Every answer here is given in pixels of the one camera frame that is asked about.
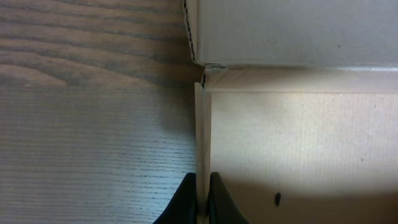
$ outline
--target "cardboard edge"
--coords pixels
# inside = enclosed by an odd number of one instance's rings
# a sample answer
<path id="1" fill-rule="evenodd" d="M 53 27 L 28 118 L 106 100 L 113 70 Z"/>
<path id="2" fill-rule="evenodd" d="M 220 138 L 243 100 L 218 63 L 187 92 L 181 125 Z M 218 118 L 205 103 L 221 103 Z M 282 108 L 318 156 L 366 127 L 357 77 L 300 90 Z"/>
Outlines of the cardboard edge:
<path id="1" fill-rule="evenodd" d="M 197 140 L 197 205 L 198 216 L 207 216 L 210 190 L 210 138 L 211 138 L 211 95 L 200 83 L 195 84 L 195 118 Z"/>
<path id="2" fill-rule="evenodd" d="M 206 73 L 207 91 L 398 93 L 398 70 L 227 68 Z"/>
<path id="3" fill-rule="evenodd" d="M 187 29 L 187 36 L 191 51 L 191 58 L 195 63 L 202 65 L 202 63 L 198 61 L 197 55 L 198 0 L 183 0 L 182 5 L 185 16 L 185 28 Z"/>

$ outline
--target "wooden surface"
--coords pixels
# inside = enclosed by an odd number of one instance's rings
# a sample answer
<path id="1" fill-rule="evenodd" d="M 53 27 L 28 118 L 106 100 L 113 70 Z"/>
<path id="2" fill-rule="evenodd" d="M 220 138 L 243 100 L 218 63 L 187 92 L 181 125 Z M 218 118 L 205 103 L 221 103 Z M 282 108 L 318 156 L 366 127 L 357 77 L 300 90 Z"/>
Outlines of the wooden surface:
<path id="1" fill-rule="evenodd" d="M 0 0 L 0 223 L 152 223 L 200 75 L 180 0 Z"/>

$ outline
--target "box side panel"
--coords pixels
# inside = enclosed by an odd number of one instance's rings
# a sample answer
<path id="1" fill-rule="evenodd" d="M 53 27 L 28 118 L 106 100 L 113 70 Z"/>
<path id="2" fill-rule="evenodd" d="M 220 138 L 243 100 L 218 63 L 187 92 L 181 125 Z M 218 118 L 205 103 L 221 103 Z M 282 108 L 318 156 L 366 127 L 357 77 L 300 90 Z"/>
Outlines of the box side panel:
<path id="1" fill-rule="evenodd" d="M 398 221 L 398 95 L 216 92 L 212 101 L 211 171 L 250 223 Z"/>

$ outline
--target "black object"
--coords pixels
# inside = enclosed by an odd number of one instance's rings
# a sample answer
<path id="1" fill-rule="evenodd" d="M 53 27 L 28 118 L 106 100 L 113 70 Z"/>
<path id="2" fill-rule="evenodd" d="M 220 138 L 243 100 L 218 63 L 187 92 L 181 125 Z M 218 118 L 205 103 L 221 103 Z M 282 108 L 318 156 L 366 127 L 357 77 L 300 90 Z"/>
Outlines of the black object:
<path id="1" fill-rule="evenodd" d="M 249 224 L 236 207 L 217 172 L 210 175 L 208 203 L 210 224 Z M 196 174 L 189 173 L 154 224 L 196 224 L 196 211 Z"/>
<path id="2" fill-rule="evenodd" d="M 278 207 L 280 203 L 281 194 L 278 192 L 275 194 L 275 205 Z"/>

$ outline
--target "cardboard box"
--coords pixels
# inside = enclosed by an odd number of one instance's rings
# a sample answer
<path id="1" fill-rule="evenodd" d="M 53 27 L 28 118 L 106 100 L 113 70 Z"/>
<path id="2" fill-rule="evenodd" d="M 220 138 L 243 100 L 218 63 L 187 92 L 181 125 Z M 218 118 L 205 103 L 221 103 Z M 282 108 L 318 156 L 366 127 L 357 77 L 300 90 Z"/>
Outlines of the cardboard box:
<path id="1" fill-rule="evenodd" d="M 197 195 L 252 223 L 397 223 L 398 2 L 187 0 Z M 280 205 L 274 195 L 281 194 Z"/>

